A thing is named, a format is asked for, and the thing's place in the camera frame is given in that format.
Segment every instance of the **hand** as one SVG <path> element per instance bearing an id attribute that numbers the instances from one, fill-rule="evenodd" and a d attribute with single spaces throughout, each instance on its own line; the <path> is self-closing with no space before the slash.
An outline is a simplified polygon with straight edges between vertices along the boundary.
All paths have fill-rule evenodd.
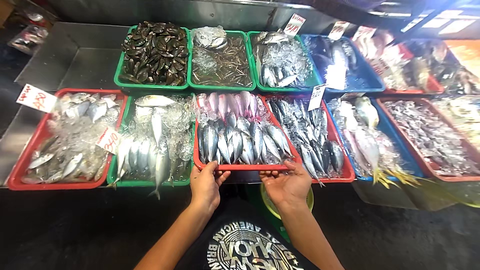
<path id="1" fill-rule="evenodd" d="M 218 188 L 230 176 L 230 172 L 216 172 L 217 161 L 209 162 L 200 172 L 196 166 L 193 166 L 190 173 L 190 188 L 192 189 L 192 201 L 190 205 L 200 207 L 207 213 L 212 214 L 220 204 L 220 193 Z"/>
<path id="2" fill-rule="evenodd" d="M 289 169 L 287 173 L 260 172 L 268 196 L 279 211 L 306 207 L 312 178 L 300 163 L 285 161 L 284 164 Z"/>

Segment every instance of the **printed graphic on shirt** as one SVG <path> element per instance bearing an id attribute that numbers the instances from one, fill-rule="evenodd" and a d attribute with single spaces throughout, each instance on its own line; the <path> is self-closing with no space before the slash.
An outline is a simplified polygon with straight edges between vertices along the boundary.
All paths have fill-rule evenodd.
<path id="1" fill-rule="evenodd" d="M 295 255 L 272 235 L 244 221 L 226 224 L 213 235 L 207 262 L 212 270 L 303 269 Z"/>

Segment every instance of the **red plastic tray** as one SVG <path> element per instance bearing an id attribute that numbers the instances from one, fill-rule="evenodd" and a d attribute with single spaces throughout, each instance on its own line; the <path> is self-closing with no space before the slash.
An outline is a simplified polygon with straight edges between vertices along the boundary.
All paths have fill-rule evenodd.
<path id="1" fill-rule="evenodd" d="M 277 119 L 273 115 L 273 113 L 270 111 L 270 107 L 267 106 L 266 99 L 271 98 L 271 97 L 291 97 L 291 98 L 306 98 L 309 97 L 310 95 L 265 95 L 262 97 L 262 101 L 264 102 L 264 105 L 267 108 L 267 111 L 270 113 L 270 119 L 272 120 L 273 123 L 276 125 L 280 126 L 280 123 L 278 123 Z M 322 99 L 322 109 L 326 111 L 326 106 L 325 102 Z M 342 167 L 342 176 L 338 178 L 320 178 L 320 181 L 322 183 L 351 183 L 355 179 L 355 172 L 353 171 L 352 164 L 350 163 L 350 159 L 347 156 L 347 152 L 345 151 L 345 148 L 340 140 L 340 137 L 338 136 L 338 133 L 336 132 L 335 125 L 333 124 L 333 119 L 330 117 L 330 114 L 327 113 L 327 139 L 330 141 L 336 141 L 338 142 L 338 145 L 342 148 L 343 151 L 343 167 Z M 318 183 L 316 179 L 312 178 L 312 183 Z"/>
<path id="2" fill-rule="evenodd" d="M 100 90 L 100 89 L 73 89 L 73 88 L 64 88 L 55 93 L 55 96 L 61 97 L 66 93 L 100 93 L 100 94 L 115 94 L 117 99 L 122 99 L 123 103 L 120 108 L 119 118 L 117 120 L 117 129 L 120 127 L 121 119 L 123 116 L 123 111 L 125 110 L 125 105 L 127 104 L 127 95 L 123 94 L 120 90 Z M 95 182 L 86 182 L 86 183 L 53 183 L 53 184 L 25 184 L 21 181 L 22 177 L 25 175 L 28 165 L 30 164 L 30 159 L 32 157 L 33 151 L 46 139 L 51 137 L 51 133 L 48 131 L 47 120 L 50 119 L 51 114 L 46 113 L 40 123 L 36 127 L 35 133 L 30 138 L 27 146 L 20 155 L 17 163 L 10 173 L 8 178 L 8 188 L 11 190 L 56 190 L 56 189 L 90 189 L 96 188 L 103 184 L 107 178 L 108 168 L 110 166 L 110 161 L 112 159 L 112 154 L 108 155 L 107 165 L 103 170 L 102 177 Z"/>
<path id="3" fill-rule="evenodd" d="M 260 95 L 258 95 L 258 96 L 262 98 L 262 101 L 264 102 L 264 105 L 266 106 L 265 98 L 260 96 Z M 275 117 L 271 116 L 271 120 L 272 120 L 272 123 L 274 125 L 276 125 L 277 127 L 279 127 L 283 131 L 280 124 L 275 120 Z M 200 154 L 199 154 L 199 150 L 198 150 L 197 129 L 198 129 L 198 120 L 195 121 L 195 142 L 193 144 L 193 162 L 200 170 L 202 170 L 203 168 L 205 168 L 206 164 L 203 164 L 200 161 Z M 301 161 L 301 158 L 300 158 L 300 154 L 298 154 L 295 147 L 293 147 L 293 145 L 290 142 L 290 140 L 288 139 L 288 137 L 287 136 L 285 136 L 285 137 L 287 138 L 287 142 L 288 142 L 288 146 L 290 147 L 290 151 L 293 154 L 293 158 L 292 158 L 293 161 L 301 163 L 302 161 Z M 230 165 L 230 164 L 222 164 L 222 165 L 219 165 L 216 170 L 217 171 L 287 171 L 288 169 L 283 164 L 278 164 L 278 165 L 268 165 L 268 164 L 257 164 L 257 165 L 231 164 Z"/>
<path id="4" fill-rule="evenodd" d="M 398 126 L 395 118 L 393 118 L 393 116 L 388 112 L 388 109 L 383 104 L 383 102 L 386 102 L 386 101 L 397 101 L 397 100 L 412 100 L 415 103 L 421 104 L 422 106 L 428 108 L 434 114 L 438 115 L 440 119 L 442 119 L 449 127 L 451 127 L 458 134 L 460 134 L 460 136 L 462 137 L 462 147 L 464 147 L 467 150 L 469 157 L 474 162 L 480 163 L 480 153 L 477 151 L 477 148 L 474 147 L 471 143 L 469 143 L 467 138 L 461 132 L 459 132 L 459 130 L 456 129 L 452 125 L 452 123 L 448 120 L 448 118 L 446 118 L 441 112 L 439 112 L 437 108 L 429 100 L 424 98 L 378 98 L 377 99 L 378 105 L 384 110 L 385 114 L 390 118 L 390 121 L 392 122 L 393 126 L 395 126 L 396 130 L 404 140 L 408 150 L 410 151 L 412 156 L 415 158 L 423 174 L 426 177 L 436 177 L 446 182 L 480 181 L 480 176 L 445 176 L 445 175 L 437 174 L 434 171 L 434 169 L 437 169 L 438 165 L 432 161 L 427 161 L 427 159 L 424 158 L 424 156 L 421 154 L 417 146 L 414 145 L 412 141 L 410 141 L 408 135 Z"/>
<path id="5" fill-rule="evenodd" d="M 398 44 L 400 52 L 403 53 L 403 59 L 412 59 L 413 54 L 410 50 L 403 44 Z M 438 83 L 434 76 L 430 75 L 427 81 L 427 88 L 431 91 L 428 94 L 441 94 L 444 92 L 444 87 Z M 407 90 L 396 90 L 394 88 L 386 88 L 383 92 L 384 94 L 427 94 L 423 89 L 407 89 Z"/>

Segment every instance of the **person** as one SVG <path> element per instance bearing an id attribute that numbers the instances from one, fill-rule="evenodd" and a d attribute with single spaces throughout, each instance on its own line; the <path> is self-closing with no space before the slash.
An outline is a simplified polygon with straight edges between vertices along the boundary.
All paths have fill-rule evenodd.
<path id="1" fill-rule="evenodd" d="M 284 164 L 289 171 L 260 172 L 260 178 L 293 247 L 249 204 L 234 200 L 219 207 L 218 188 L 230 172 L 215 175 L 214 161 L 201 172 L 193 167 L 191 203 L 135 270 L 344 270 L 307 207 L 311 177 L 299 163 Z"/>

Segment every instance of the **handwritten price tag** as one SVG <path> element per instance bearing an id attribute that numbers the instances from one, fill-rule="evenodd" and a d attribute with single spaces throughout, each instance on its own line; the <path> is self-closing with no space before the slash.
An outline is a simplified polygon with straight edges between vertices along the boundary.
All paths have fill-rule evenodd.
<path id="1" fill-rule="evenodd" d="M 283 29 L 283 32 L 286 35 L 294 37 L 298 33 L 298 31 L 300 30 L 300 27 L 303 25 L 304 22 L 305 22 L 305 18 L 300 17 L 297 14 L 293 13 L 292 17 L 290 18 L 290 21 L 288 21 L 287 26 L 285 26 L 285 29 Z"/>
<path id="2" fill-rule="evenodd" d="M 313 88 L 310 102 L 308 103 L 308 111 L 320 108 L 322 97 L 324 96 L 326 84 L 317 85 Z"/>
<path id="3" fill-rule="evenodd" d="M 116 155 L 120 140 L 120 133 L 116 132 L 113 128 L 107 127 L 96 141 L 96 145 Z"/>
<path id="4" fill-rule="evenodd" d="M 345 29 L 349 25 L 349 22 L 344 22 L 344 21 L 338 21 L 333 25 L 332 31 L 330 31 L 330 34 L 328 34 L 328 37 L 333 39 L 333 40 L 339 40 L 343 33 L 345 32 Z"/>
<path id="5" fill-rule="evenodd" d="M 373 34 L 375 33 L 376 30 L 377 30 L 377 28 L 360 26 L 357 29 L 357 31 L 355 32 L 355 34 L 353 35 L 352 40 L 355 41 L 359 37 L 364 37 L 364 38 L 367 38 L 367 39 L 372 38 L 372 36 L 373 36 Z"/>
<path id="6" fill-rule="evenodd" d="M 17 103 L 44 112 L 51 112 L 56 102 L 56 96 L 29 84 L 25 85 L 17 99 Z"/>

